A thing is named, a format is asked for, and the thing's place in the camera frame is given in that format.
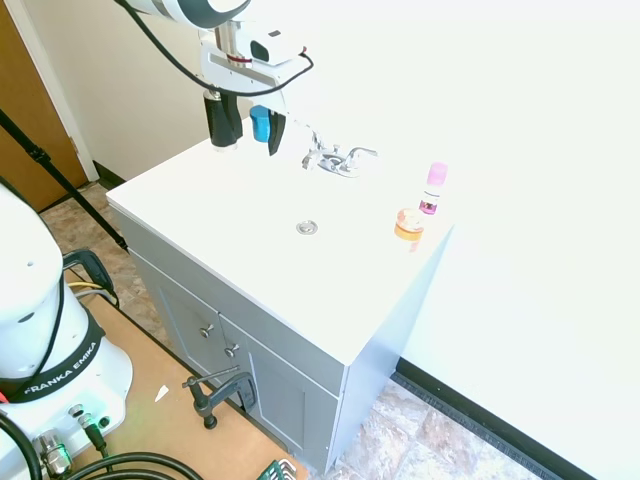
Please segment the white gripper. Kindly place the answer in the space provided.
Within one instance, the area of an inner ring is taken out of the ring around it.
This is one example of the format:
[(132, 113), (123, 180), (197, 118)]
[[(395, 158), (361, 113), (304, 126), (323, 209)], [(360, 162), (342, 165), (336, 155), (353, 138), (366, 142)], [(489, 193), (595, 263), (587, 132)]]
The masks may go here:
[[(200, 33), (200, 64), (204, 80), (224, 90), (257, 93), (280, 86), (289, 78), (289, 67), (270, 66), (253, 60), (250, 66), (232, 63), (218, 49), (213, 33)], [(205, 112), (211, 144), (218, 149), (234, 147), (243, 136), (242, 119), (235, 95), (205, 90), (203, 93)], [(270, 156), (280, 146), (286, 128), (287, 117), (276, 111), (268, 111)]]

